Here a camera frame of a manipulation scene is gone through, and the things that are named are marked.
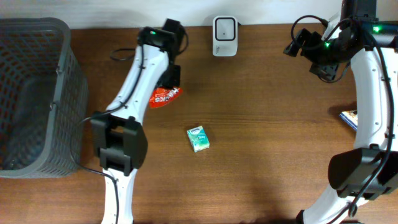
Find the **red snack bag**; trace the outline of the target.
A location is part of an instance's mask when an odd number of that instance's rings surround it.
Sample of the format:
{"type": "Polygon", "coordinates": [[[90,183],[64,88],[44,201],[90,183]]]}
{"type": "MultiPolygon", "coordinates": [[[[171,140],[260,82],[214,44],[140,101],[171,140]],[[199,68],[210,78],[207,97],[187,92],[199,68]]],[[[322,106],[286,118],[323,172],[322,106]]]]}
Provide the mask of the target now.
{"type": "Polygon", "coordinates": [[[150,97],[149,106],[150,108],[163,107],[178,98],[182,93],[183,91],[179,87],[172,89],[157,88],[150,97]]]}

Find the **green tissue pack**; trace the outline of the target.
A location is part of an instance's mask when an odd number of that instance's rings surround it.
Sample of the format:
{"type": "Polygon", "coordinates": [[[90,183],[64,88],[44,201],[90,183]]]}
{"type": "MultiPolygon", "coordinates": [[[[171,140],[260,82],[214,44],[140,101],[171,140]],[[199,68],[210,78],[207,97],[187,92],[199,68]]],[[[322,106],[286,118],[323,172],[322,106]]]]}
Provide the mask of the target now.
{"type": "Polygon", "coordinates": [[[210,142],[203,126],[187,130],[187,136],[194,152],[199,152],[210,147],[210,142]]]}

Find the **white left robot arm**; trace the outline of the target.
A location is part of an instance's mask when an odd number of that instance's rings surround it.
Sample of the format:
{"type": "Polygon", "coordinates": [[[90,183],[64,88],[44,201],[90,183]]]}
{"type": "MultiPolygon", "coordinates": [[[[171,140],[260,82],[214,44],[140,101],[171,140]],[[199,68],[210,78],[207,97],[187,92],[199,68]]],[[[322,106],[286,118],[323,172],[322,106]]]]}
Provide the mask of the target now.
{"type": "Polygon", "coordinates": [[[133,223],[132,195],[148,141],[143,120],[153,92],[180,85],[175,59],[187,33],[179,21],[167,19],[162,28],[145,27],[137,37],[132,67],[105,112],[90,119],[95,155],[105,179],[103,223],[133,223]]]}

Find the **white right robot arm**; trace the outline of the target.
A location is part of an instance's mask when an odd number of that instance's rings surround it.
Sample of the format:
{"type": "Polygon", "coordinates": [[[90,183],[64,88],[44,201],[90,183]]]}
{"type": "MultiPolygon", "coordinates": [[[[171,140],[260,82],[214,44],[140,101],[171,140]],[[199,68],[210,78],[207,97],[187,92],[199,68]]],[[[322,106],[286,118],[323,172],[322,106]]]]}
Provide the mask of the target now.
{"type": "Polygon", "coordinates": [[[307,58],[326,83],[344,63],[356,85],[354,148],[331,158],[327,188],[297,223],[340,223],[397,188],[397,24],[380,22],[376,10],[376,1],[343,1],[339,13],[322,20],[324,33],[293,31],[284,49],[307,58]]]}

